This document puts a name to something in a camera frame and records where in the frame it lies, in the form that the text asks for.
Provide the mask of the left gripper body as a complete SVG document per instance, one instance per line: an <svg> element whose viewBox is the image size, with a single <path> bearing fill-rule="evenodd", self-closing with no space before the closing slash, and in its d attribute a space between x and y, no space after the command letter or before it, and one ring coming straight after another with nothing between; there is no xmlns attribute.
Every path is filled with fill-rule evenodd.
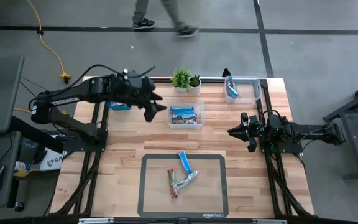
<svg viewBox="0 0 358 224"><path fill-rule="evenodd" d="M118 73L113 79L113 101L144 108L146 122L151 122L157 114L154 109L156 100L150 99L154 90L154 82L146 75L131 77L129 74Z"/></svg>

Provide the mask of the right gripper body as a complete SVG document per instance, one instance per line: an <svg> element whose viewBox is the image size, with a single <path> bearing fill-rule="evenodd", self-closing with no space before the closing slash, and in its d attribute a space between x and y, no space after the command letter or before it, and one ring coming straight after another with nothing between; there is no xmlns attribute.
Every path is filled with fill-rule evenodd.
<svg viewBox="0 0 358 224"><path fill-rule="evenodd" d="M244 132L249 143L247 149L249 152L255 152L257 147L256 137L260 137L262 123L258 120L256 115L248 116L247 113L241 113L241 122L244 127Z"/></svg>

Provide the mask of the silver and green granola bar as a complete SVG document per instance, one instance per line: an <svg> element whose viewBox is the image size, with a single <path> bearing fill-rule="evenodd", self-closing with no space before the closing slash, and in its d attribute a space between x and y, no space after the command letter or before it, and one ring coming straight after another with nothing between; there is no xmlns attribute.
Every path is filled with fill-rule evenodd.
<svg viewBox="0 0 358 224"><path fill-rule="evenodd" d="M177 182L175 184L175 188L176 189L182 189L184 187L186 187L192 180L194 180L199 174L199 170L198 169L194 169L194 171L192 173L190 173L189 175L187 175L187 177L185 179L183 179L180 182Z"/></svg>

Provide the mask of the red and green granola bar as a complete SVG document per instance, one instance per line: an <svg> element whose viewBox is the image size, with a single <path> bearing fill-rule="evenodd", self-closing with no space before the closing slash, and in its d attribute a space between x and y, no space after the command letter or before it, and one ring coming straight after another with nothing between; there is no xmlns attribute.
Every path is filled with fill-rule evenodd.
<svg viewBox="0 0 358 224"><path fill-rule="evenodd" d="M178 197L178 189L176 187L176 178L173 169L167 171L168 173L168 184L170 187L170 195L171 199L177 199Z"/></svg>

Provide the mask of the blue plastic bin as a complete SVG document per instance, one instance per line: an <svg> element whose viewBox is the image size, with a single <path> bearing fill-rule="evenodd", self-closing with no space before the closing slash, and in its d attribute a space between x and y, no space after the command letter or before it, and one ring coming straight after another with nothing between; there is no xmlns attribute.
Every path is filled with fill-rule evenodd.
<svg viewBox="0 0 358 224"><path fill-rule="evenodd" d="M114 102L114 101L108 101L106 104L107 104L107 107L109 107L109 102ZM117 104L117 107L116 108L110 108L114 111L120 111L120 110L129 110L131 109L132 105L130 104L126 104L126 103L119 103L119 102L115 102Z"/></svg>

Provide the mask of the clear plastic bin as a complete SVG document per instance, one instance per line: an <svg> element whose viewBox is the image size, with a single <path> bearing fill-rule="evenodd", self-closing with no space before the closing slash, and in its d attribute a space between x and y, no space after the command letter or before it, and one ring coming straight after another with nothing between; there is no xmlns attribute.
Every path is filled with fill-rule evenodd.
<svg viewBox="0 0 358 224"><path fill-rule="evenodd" d="M227 83L232 81L236 85L239 96L232 99L227 95ZM232 104L253 104L261 97L261 86L259 77L255 76L227 76L224 79L224 100Z"/></svg>

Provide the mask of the succulent in round white pot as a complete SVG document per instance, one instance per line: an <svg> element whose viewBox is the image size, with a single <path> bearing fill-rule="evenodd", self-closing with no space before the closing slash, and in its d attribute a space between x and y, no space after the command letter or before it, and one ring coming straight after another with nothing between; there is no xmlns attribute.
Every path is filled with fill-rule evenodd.
<svg viewBox="0 0 358 224"><path fill-rule="evenodd" d="M200 93L201 88L201 80L199 75L194 75L189 79L189 86L188 86L188 92L197 95Z"/></svg>

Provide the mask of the person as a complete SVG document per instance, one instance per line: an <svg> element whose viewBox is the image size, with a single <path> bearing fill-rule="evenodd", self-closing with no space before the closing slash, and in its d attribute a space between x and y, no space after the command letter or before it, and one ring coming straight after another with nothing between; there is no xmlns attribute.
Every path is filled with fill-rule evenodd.
<svg viewBox="0 0 358 224"><path fill-rule="evenodd" d="M178 10L178 0L160 0L166 13L168 14L175 35L177 37L193 37L199 32L199 28L186 24L180 19ZM153 29L156 26L155 21L147 19L146 13L149 5L149 0L137 0L135 4L135 11L132 16L132 26L135 30Z"/></svg>

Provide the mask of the grey baking mat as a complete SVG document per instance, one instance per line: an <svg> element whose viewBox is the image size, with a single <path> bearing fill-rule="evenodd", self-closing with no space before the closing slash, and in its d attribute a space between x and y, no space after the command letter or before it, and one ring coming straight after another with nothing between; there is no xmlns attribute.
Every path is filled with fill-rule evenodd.
<svg viewBox="0 0 358 224"><path fill-rule="evenodd" d="M146 154L142 158L137 213L142 218L226 218L229 214L225 158L219 154L186 153L198 176L178 189L171 199L168 173L174 170L176 183L187 177L174 154Z"/></svg>

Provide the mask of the white printed bag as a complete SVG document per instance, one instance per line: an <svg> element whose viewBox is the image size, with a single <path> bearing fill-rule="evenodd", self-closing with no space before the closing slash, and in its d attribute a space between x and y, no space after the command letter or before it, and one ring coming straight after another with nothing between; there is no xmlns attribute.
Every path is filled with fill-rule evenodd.
<svg viewBox="0 0 358 224"><path fill-rule="evenodd" d="M65 153L60 154L48 148L46 148L45 152L45 157L39 163L39 171L46 172L60 170L62 168Z"/></svg>

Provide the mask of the bottle with yellow label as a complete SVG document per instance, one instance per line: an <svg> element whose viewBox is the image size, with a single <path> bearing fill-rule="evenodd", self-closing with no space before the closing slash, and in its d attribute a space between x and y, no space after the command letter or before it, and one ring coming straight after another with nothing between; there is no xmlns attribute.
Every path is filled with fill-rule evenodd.
<svg viewBox="0 0 358 224"><path fill-rule="evenodd" d="M31 172L31 165L21 161L16 161L14 168L15 177L26 177Z"/></svg>

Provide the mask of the black aluminium table frame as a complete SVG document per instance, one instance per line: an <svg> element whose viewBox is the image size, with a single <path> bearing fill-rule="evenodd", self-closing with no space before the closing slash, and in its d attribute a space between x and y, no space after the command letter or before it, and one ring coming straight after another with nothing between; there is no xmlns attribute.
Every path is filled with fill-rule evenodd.
<svg viewBox="0 0 358 224"><path fill-rule="evenodd" d="M142 110L110 111L89 211L94 216L141 213L218 213L231 218L273 217L265 157L227 131L255 104L228 104L223 84L201 82L191 94L192 74L177 70L156 92L165 106L204 103L199 129L173 129L168 110L146 122Z"/></svg>

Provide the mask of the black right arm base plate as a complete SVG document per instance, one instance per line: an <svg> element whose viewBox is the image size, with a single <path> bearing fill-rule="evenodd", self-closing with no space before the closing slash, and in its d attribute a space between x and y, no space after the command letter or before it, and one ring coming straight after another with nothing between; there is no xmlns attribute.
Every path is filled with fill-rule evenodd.
<svg viewBox="0 0 358 224"><path fill-rule="evenodd" d="M260 135L261 148L264 153L290 153L296 154L303 152L299 139L283 130L264 131Z"/></svg>

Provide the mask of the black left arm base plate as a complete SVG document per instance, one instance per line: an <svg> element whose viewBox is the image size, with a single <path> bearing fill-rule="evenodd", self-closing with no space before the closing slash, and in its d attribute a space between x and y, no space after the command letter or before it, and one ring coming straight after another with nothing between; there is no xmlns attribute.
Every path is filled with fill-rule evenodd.
<svg viewBox="0 0 358 224"><path fill-rule="evenodd" d="M68 131L63 150L68 152L103 152L106 148L107 138L107 129L98 128L94 136Z"/></svg>

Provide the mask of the silver metal bracket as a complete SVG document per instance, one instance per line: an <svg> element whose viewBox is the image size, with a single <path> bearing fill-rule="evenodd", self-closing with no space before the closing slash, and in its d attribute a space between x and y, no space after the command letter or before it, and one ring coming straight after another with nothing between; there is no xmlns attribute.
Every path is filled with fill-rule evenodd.
<svg viewBox="0 0 358 224"><path fill-rule="evenodd" d="M288 224L288 222L280 219L255 218L252 220L252 224Z"/></svg>
<svg viewBox="0 0 358 224"><path fill-rule="evenodd" d="M81 218L78 220L78 224L110 224L110 223L114 223L113 217Z"/></svg>

